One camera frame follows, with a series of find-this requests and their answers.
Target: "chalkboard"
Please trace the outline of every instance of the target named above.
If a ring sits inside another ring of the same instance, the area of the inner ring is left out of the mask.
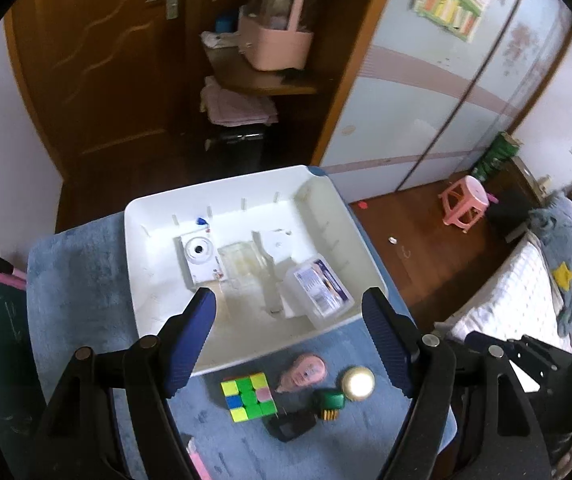
[[[32,436],[45,407],[30,345],[26,293],[0,283],[0,449],[18,480],[28,475]]]

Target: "blue gripper pad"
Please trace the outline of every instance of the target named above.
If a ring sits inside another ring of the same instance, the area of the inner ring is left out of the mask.
[[[201,287],[179,316],[172,316],[159,331],[161,383],[167,399],[183,388],[215,320],[217,300],[209,288]]]
[[[364,292],[361,313],[391,384],[406,397],[414,397],[413,362],[419,357],[416,326],[397,314],[377,287]]]

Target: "yellow star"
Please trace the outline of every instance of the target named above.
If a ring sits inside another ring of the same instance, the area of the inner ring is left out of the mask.
[[[553,270],[552,274],[557,285],[559,285],[559,288],[568,292],[570,289],[570,282],[572,280],[572,270],[568,268],[566,262],[562,262],[557,269]]]

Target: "pink stool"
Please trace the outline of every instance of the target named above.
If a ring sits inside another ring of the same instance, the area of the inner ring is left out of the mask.
[[[474,176],[470,175],[460,178],[439,197],[442,199],[446,212],[444,223],[461,227],[464,233],[467,233],[484,216],[484,212],[488,208],[488,196],[484,186]],[[453,206],[450,205],[450,197],[454,197],[456,200]]]

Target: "corner shelf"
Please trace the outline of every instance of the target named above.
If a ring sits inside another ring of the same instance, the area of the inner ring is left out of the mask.
[[[315,82],[306,75],[284,83],[284,76],[281,74],[255,70],[239,54],[237,47],[204,46],[204,50],[217,82],[222,88],[233,92],[249,95],[301,95],[316,94],[319,91]]]

